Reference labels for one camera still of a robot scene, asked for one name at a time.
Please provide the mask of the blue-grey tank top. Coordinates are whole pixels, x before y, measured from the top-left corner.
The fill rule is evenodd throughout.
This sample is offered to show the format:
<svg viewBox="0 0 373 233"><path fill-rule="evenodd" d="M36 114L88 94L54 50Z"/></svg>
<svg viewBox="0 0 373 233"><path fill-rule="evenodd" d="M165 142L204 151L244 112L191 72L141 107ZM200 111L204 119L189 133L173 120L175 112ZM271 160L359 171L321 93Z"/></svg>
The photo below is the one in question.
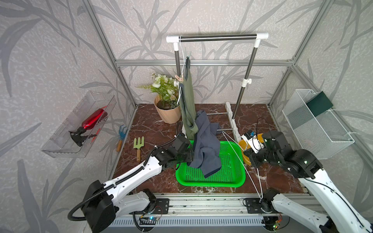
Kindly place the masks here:
<svg viewBox="0 0 373 233"><path fill-rule="evenodd" d="M216 137L220 126L218 123L211 123L204 110L197 112L195 122L198 132L194 136L193 159L187 165L200 169L203 176L208 178L221 169L220 141Z"/></svg>

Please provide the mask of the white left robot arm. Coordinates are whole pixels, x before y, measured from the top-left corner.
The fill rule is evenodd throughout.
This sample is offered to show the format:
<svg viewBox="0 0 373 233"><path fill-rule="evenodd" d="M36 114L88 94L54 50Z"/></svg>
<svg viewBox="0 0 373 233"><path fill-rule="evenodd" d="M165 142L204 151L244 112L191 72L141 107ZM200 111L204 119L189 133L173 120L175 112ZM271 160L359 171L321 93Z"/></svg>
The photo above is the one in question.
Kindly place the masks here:
<svg viewBox="0 0 373 233"><path fill-rule="evenodd" d="M86 221L92 232L100 233L117 217L144 211L156 201L147 189L133 195L131 191L163 171L191 159L190 141L183 134L182 123L179 122L174 139L154 147L145 161L112 180L91 183L83 201L68 213L68 220Z"/></svg>

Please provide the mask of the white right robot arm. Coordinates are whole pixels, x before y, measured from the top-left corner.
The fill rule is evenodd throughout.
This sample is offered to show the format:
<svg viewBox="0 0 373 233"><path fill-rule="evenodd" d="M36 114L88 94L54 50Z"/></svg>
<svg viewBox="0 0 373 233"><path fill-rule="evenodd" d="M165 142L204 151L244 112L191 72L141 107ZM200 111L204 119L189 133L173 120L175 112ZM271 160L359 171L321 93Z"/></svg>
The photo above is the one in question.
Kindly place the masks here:
<svg viewBox="0 0 373 233"><path fill-rule="evenodd" d="M305 149L293 150L284 134L269 131L255 135L248 133L250 148L244 151L251 165L259 168L268 163L279 166L297 178L325 210L321 214L306 208L279 191L270 188L264 192L261 208L288 215L315 233L371 233L373 225L348 202L333 184L321 162Z"/></svg>

